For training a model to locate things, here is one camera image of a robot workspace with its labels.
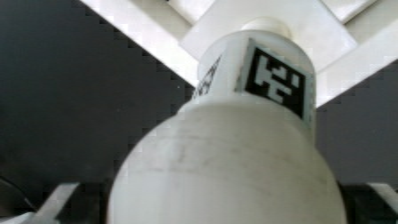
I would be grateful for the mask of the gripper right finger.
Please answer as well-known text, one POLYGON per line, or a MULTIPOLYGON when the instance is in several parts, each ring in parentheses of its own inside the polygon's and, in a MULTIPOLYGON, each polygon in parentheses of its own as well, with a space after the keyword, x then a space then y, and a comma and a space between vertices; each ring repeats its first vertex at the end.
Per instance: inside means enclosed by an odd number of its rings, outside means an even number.
POLYGON ((370 183, 368 186, 375 196, 372 212, 375 214, 398 214, 398 190, 388 183, 370 183))

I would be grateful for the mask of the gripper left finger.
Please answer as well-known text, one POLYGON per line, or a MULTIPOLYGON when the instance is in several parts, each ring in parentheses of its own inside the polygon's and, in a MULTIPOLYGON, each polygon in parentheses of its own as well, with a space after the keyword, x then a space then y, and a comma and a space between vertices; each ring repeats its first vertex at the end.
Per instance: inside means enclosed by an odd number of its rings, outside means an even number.
POLYGON ((62 183, 36 212, 27 212, 18 216, 0 218, 0 224, 61 224, 57 216, 62 212, 68 200, 73 196, 80 184, 62 183))

